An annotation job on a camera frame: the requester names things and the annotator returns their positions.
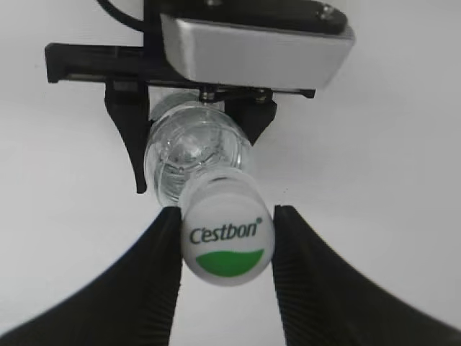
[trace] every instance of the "clear plastic bottle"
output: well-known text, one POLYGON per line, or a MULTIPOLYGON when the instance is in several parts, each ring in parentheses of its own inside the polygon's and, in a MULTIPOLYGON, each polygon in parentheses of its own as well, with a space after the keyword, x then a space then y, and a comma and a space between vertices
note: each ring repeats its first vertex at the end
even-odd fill
POLYGON ((255 278, 274 251, 274 227, 251 177, 251 144, 218 108, 180 92, 160 101, 146 149, 149 187, 183 213, 182 254, 217 285, 255 278))

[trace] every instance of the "white wall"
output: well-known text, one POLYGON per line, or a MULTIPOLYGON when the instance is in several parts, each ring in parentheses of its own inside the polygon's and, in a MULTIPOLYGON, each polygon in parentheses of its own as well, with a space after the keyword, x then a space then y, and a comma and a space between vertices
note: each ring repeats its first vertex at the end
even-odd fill
MULTIPOLYGON (((140 2, 115 3, 140 13, 140 2)), ((384 288, 461 328, 461 3, 334 3, 357 46, 315 100, 277 97, 255 147, 261 190, 384 288)), ((2 333, 111 265, 159 206, 134 193, 104 87, 45 76, 49 42, 139 45, 140 35, 93 0, 0 6, 2 333)), ((282 345, 271 281, 267 271, 222 289, 185 271, 171 344, 282 345)))

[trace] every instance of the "bottle cap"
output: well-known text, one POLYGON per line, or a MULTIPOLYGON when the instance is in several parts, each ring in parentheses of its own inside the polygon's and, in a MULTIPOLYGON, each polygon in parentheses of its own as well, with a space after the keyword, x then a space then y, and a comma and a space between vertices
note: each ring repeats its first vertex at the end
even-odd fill
POLYGON ((275 243, 272 217, 254 181, 237 169, 191 180, 180 198, 187 265, 216 285, 253 280, 270 263, 275 243))

